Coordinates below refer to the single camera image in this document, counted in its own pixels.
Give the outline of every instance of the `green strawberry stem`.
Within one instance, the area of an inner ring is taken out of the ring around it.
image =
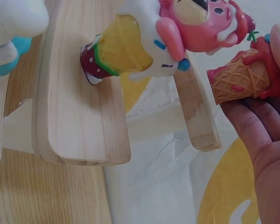
[[[249,36],[248,36],[248,38],[247,38],[247,41],[253,40],[254,42],[256,42],[255,34],[259,34],[259,32],[258,32],[258,31],[251,31],[251,32],[249,33]]]

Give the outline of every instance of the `blue ear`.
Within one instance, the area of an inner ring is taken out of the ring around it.
[[[20,36],[16,36],[12,43],[14,44],[15,48],[18,50],[20,55],[25,54],[27,51],[30,50],[32,38],[24,38]]]
[[[15,69],[19,62],[20,56],[30,50],[31,42],[32,38],[23,38],[19,36],[15,37],[12,40],[12,43],[18,51],[18,56],[12,62],[0,66],[0,76],[5,76],[8,73],[10,73],[13,69]]]

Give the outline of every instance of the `ice cream cone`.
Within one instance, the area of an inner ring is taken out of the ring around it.
[[[246,97],[258,98],[260,93],[270,86],[270,79],[262,61],[248,66],[243,64],[243,57],[257,53],[256,49],[241,51],[225,66],[207,71],[217,105]]]
[[[141,45],[140,28],[130,15],[117,15],[98,41],[101,63],[117,71],[143,71],[153,62]]]

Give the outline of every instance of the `yellow pattern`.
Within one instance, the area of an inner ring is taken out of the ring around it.
[[[234,210],[245,200],[251,203],[241,217],[242,224],[259,218],[249,154],[237,139],[222,157],[201,201],[197,224],[229,224]]]
[[[146,89],[146,86],[150,81],[150,78],[145,78],[138,82],[130,81],[128,75],[128,73],[125,73],[119,77],[123,91],[126,113],[128,113],[138,102],[139,97]]]

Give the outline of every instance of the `hand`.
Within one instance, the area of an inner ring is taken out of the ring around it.
[[[271,48],[280,68],[280,24],[271,30]],[[221,107],[250,155],[262,224],[280,224],[280,97],[246,98]]]

